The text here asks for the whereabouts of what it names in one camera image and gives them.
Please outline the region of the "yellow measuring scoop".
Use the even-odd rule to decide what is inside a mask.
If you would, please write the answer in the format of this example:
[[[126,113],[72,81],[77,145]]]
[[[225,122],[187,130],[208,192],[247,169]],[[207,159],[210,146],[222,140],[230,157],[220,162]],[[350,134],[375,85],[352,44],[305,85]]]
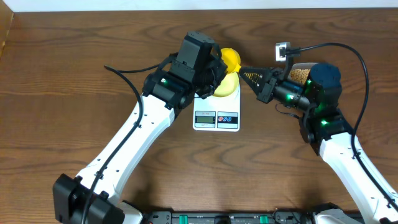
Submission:
[[[227,66],[226,75],[236,72],[239,76],[239,70],[242,68],[241,57],[236,50],[232,48],[222,48],[221,59]]]

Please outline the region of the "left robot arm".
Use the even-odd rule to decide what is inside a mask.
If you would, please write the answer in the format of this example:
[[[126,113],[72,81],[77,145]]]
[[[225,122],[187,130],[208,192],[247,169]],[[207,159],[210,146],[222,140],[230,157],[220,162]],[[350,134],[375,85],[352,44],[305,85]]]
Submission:
[[[142,222],[143,214],[121,194],[152,143],[196,96],[214,94],[226,76],[219,45],[191,31],[178,52],[165,58],[133,92],[137,104],[108,145],[72,178],[61,174],[53,185],[55,218],[60,223]]]

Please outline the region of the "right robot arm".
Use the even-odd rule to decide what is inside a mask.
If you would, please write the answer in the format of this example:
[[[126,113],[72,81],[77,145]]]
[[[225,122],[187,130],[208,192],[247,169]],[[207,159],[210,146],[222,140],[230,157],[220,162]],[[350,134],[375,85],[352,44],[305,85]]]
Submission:
[[[338,107],[342,86],[336,66],[312,64],[304,83],[293,81],[281,68],[243,67],[239,75],[259,101],[276,100],[302,111],[298,122],[303,140],[342,181],[365,223],[397,223],[397,192],[366,155]]]

